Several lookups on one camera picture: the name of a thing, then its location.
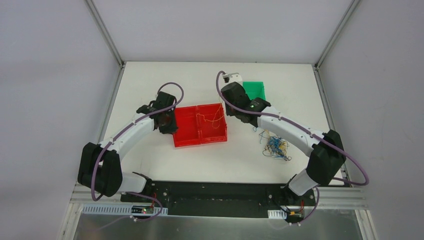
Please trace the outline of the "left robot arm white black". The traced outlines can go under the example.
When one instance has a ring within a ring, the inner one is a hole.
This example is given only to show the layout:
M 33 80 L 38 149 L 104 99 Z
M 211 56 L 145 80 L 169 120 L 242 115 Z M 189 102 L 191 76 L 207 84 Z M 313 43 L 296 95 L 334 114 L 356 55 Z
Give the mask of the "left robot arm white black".
M 148 177 L 124 172 L 121 161 L 153 131 L 159 130 L 161 134 L 177 131 L 176 103 L 175 96 L 160 91 L 155 100 L 139 107 L 126 126 L 115 135 L 100 143 L 87 143 L 82 149 L 77 182 L 106 197 L 118 192 L 133 192 L 140 202 L 149 201 L 153 189 L 146 185 Z

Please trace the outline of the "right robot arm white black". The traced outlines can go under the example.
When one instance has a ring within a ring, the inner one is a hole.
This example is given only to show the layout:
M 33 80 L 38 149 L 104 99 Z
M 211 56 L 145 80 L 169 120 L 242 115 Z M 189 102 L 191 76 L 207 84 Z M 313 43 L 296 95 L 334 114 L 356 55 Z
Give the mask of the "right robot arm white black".
M 336 131 L 322 132 L 300 125 L 284 117 L 268 101 L 260 97 L 250 99 L 238 82 L 222 87 L 219 95 L 225 102 L 228 116 L 282 137 L 309 158 L 306 168 L 283 188 L 288 204 L 296 205 L 310 189 L 328 185 L 345 163 L 346 157 L 340 152 L 343 144 Z

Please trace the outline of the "red two-compartment plastic bin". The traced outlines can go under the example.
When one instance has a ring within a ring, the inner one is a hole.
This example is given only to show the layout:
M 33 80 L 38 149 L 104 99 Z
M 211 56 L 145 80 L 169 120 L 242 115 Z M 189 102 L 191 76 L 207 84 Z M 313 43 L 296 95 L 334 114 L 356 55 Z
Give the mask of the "red two-compartment plastic bin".
M 227 123 L 221 103 L 177 107 L 176 148 L 221 143 L 228 140 Z

